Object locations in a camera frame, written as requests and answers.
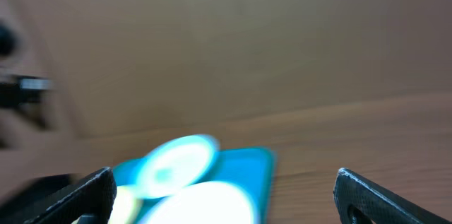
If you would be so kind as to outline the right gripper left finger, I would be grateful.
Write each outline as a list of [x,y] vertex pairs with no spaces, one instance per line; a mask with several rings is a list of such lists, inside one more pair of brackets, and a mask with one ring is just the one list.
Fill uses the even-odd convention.
[[112,169],[103,167],[26,208],[23,222],[72,223],[88,214],[96,223],[107,223],[116,195]]

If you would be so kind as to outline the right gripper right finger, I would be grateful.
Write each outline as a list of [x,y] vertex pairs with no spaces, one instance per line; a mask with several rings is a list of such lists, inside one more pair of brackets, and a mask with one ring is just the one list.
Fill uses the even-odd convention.
[[333,199],[344,224],[451,223],[344,167],[338,170]]

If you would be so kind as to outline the yellow-green plate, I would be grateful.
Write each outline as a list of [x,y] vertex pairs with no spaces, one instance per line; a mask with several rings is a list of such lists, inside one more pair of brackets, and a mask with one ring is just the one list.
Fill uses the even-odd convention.
[[118,186],[108,224],[135,223],[142,205],[143,200],[136,195],[135,186]]

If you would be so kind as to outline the light blue plate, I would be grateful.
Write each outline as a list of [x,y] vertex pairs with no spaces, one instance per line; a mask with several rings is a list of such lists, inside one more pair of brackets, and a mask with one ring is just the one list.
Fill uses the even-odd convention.
[[136,168],[137,194],[159,199],[198,182],[214,166],[218,151],[217,139],[207,134],[183,136],[158,146]]

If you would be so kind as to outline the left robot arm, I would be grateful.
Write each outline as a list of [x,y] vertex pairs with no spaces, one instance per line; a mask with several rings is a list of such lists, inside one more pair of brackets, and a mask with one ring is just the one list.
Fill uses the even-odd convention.
[[44,113],[44,96],[51,90],[51,81],[39,76],[8,72],[21,59],[22,41],[18,33],[4,22],[1,23],[1,108],[12,110],[19,117],[38,129],[51,126]]

